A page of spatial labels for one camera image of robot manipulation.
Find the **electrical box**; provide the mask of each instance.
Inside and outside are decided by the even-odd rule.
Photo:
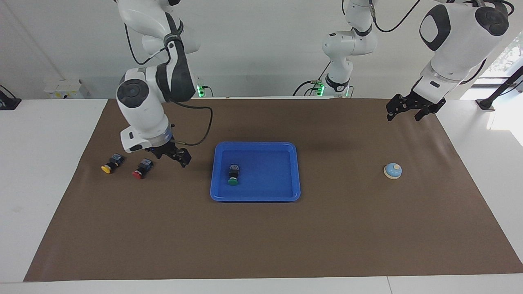
[[[49,99],[84,99],[90,96],[84,85],[72,80],[49,84],[43,91]]]

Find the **blue tray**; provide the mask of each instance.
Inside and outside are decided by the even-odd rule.
[[[240,166],[237,186],[227,183]],[[211,197],[219,202],[292,202],[300,198],[296,147],[288,142],[222,142],[216,146]]]

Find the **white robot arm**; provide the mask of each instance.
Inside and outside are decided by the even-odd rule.
[[[420,109],[415,115],[417,121],[435,114],[445,104],[445,95],[499,44],[508,29],[505,5],[495,0],[469,2],[475,3],[439,4],[427,13],[419,34],[434,57],[410,94],[397,94],[389,101],[389,121],[410,109]]]
[[[372,53],[378,45],[376,32],[372,29],[369,0],[345,1],[344,11],[352,30],[331,33],[323,40],[323,52],[331,59],[331,69],[322,78],[326,85],[324,95],[345,95],[353,71],[353,63],[347,58]]]
[[[158,159],[167,155],[185,167],[191,156],[186,149],[176,147],[172,126],[162,107],[163,102],[188,101],[197,91],[181,41],[184,24],[172,11],[179,0],[117,3],[126,25],[144,35],[144,47],[154,48],[161,40],[168,55],[168,61],[158,66],[128,70],[120,82],[116,98],[130,125],[120,133],[123,148],[126,152],[145,149]],[[190,50],[198,50],[199,45],[195,44]]]

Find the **brown paper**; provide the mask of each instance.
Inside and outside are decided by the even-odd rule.
[[[522,273],[523,266],[434,115],[387,122],[386,100],[199,100],[215,120],[186,169],[123,154],[128,124],[108,102],[25,281]],[[178,140],[198,141],[208,112],[164,105]],[[289,141],[294,203],[210,198],[222,141]],[[154,168],[131,173],[143,158]],[[402,165],[390,180],[383,167]]]

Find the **cable connector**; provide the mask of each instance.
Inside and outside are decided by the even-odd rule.
[[[376,9],[374,8],[374,3],[372,3],[372,0],[369,0],[369,6],[370,6],[370,15],[372,16],[372,19],[376,21]]]

